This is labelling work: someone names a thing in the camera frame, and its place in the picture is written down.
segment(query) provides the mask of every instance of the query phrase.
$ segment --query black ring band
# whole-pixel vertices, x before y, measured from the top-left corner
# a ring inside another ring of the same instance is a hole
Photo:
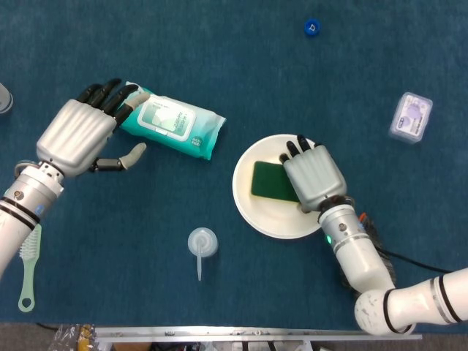
[[[28,226],[29,229],[34,230],[34,225],[32,225],[30,222],[26,221],[22,216],[17,214],[16,212],[13,212],[9,208],[0,205],[0,210],[7,212],[9,215],[15,217],[18,221],[22,222],[24,225]]]
[[[439,277],[439,287],[440,287],[440,292],[442,294],[442,298],[444,299],[445,305],[447,305],[447,309],[452,315],[452,318],[456,320],[458,323],[463,322],[460,317],[455,313],[455,310],[452,307],[452,304],[450,303],[450,300],[448,299],[447,293],[445,292],[445,286],[444,286],[444,276]]]
[[[385,322],[387,323],[387,326],[388,326],[388,329],[390,329],[391,331],[393,331],[395,334],[405,334],[410,328],[411,328],[411,325],[408,325],[404,331],[397,331],[391,321],[390,321],[390,317],[388,316],[388,296],[390,295],[390,293],[392,291],[394,291],[395,289],[390,289],[388,290],[384,297],[383,297],[383,315],[385,317]]]
[[[41,222],[41,219],[35,213],[31,212],[29,209],[27,209],[23,205],[20,205],[16,201],[14,201],[12,199],[9,199],[8,197],[5,197],[5,196],[3,196],[1,201],[9,203],[11,206],[15,206],[18,210],[20,210],[20,211],[24,212],[25,214],[27,214],[28,216],[30,216],[37,223]]]

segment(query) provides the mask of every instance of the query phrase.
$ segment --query teal wet wipes package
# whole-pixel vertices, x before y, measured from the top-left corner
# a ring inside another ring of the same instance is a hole
[[[218,132],[226,118],[204,108],[160,97],[142,87],[130,96],[142,91],[147,91],[151,97],[130,114],[121,125],[123,130],[193,157],[211,158]]]

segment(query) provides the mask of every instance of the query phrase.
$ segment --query blue bottle cap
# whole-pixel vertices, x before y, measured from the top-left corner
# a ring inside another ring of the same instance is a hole
[[[304,25],[304,31],[307,35],[313,37],[320,33],[320,22],[315,18],[310,18]]]

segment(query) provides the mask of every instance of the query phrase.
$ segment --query robotic finger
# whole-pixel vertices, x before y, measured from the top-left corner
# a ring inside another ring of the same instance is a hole
[[[304,152],[311,149],[309,142],[307,141],[306,137],[304,137],[303,135],[298,135],[298,143],[302,151]]]
[[[98,108],[101,106],[101,104],[107,99],[109,96],[110,92],[118,85],[120,84],[122,80],[120,78],[113,78],[109,80],[103,87],[101,87],[100,90],[96,91],[94,95],[91,97],[88,104],[90,104],[92,107]]]
[[[116,128],[119,128],[122,123],[130,116],[138,106],[143,104],[147,99],[149,99],[150,94],[143,92],[141,94],[135,95],[130,100],[126,101],[115,113],[114,118],[116,119],[117,125]]]
[[[138,162],[145,150],[146,144],[139,143],[127,155],[119,157],[118,159],[97,159],[89,170],[91,172],[97,170],[128,170]]]
[[[279,161],[281,161],[282,164],[284,164],[286,161],[289,161],[290,157],[286,154],[281,154],[279,155]]]
[[[101,84],[91,84],[86,90],[81,93],[76,101],[78,102],[87,102],[88,99],[96,92],[98,89],[102,87]]]
[[[120,106],[131,93],[137,91],[137,89],[138,86],[136,84],[124,86],[102,106],[102,112],[106,115],[112,116],[117,110],[117,107]]]
[[[286,147],[290,151],[292,157],[299,155],[299,150],[295,147],[292,141],[288,141],[286,143]]]

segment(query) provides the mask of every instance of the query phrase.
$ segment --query black cable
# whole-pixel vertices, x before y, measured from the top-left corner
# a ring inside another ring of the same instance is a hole
[[[433,267],[431,265],[425,265],[424,263],[421,263],[421,262],[418,262],[418,261],[414,261],[408,257],[405,257],[403,256],[402,254],[396,254],[395,252],[390,252],[390,251],[387,251],[387,250],[384,250],[384,249],[381,249],[377,246],[375,246],[375,249],[382,253],[382,254],[386,254],[387,256],[393,256],[393,257],[396,257],[396,258],[399,258],[400,260],[402,261],[406,261],[408,263],[412,263],[413,265],[416,265],[417,267],[421,267],[421,268],[425,268],[425,269],[429,269],[430,271],[434,271],[434,272],[437,272],[437,273],[452,273],[453,271],[447,271],[446,269],[441,269],[441,268],[438,268],[438,267]]]
[[[58,330],[58,328],[50,327],[49,325],[45,325],[45,324],[42,324],[42,323],[36,323],[36,325],[37,325],[38,327],[47,329],[48,331],[57,331],[57,330]]]

